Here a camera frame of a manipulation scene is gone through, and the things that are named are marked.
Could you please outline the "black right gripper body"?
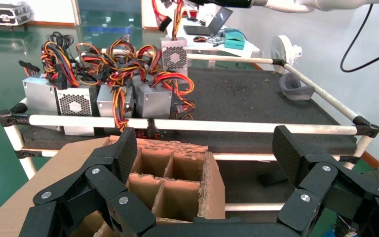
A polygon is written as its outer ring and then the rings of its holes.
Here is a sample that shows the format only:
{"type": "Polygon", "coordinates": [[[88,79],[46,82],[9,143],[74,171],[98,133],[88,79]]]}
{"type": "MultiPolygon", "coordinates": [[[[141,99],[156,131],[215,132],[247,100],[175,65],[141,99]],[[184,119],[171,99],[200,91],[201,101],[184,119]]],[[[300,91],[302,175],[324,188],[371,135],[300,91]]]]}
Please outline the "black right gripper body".
{"type": "Polygon", "coordinates": [[[252,6],[251,0],[189,0],[198,5],[205,5],[212,3],[222,7],[236,7],[236,8],[250,8],[252,6]]]}

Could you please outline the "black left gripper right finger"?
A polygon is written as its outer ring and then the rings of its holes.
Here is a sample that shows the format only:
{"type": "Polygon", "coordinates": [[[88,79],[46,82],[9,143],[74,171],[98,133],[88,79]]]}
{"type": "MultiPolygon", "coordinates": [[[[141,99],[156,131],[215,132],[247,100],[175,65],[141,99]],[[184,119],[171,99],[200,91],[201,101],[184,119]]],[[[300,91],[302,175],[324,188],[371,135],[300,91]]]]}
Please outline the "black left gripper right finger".
{"type": "Polygon", "coordinates": [[[360,237],[379,237],[379,181],[344,167],[328,151],[274,129],[272,152],[295,187],[277,221],[306,236],[323,208],[347,220],[360,237]]]}

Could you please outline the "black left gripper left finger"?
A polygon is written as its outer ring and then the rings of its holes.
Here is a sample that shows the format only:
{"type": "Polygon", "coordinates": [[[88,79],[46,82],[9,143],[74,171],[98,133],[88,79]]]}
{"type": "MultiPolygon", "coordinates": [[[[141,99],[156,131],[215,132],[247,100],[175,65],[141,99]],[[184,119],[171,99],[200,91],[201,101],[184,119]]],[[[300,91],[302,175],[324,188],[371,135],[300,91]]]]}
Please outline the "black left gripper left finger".
{"type": "Polygon", "coordinates": [[[96,148],[72,174],[39,191],[20,231],[22,237],[66,237],[99,212],[118,237],[141,237],[154,214],[126,187],[137,156],[133,128],[113,144],[96,148]]]}

